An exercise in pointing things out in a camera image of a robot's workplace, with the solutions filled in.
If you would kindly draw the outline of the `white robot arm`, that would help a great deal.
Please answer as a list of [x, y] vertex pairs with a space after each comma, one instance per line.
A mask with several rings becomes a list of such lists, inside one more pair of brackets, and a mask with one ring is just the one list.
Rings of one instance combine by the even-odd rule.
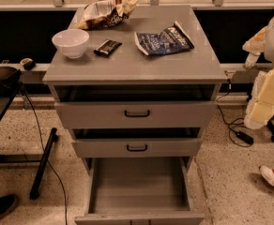
[[245, 69], [253, 68], [261, 54], [273, 66], [269, 71], [261, 70], [256, 76], [246, 108], [245, 126], [259, 129], [274, 116], [274, 17], [267, 26], [246, 41], [242, 49], [249, 53]]

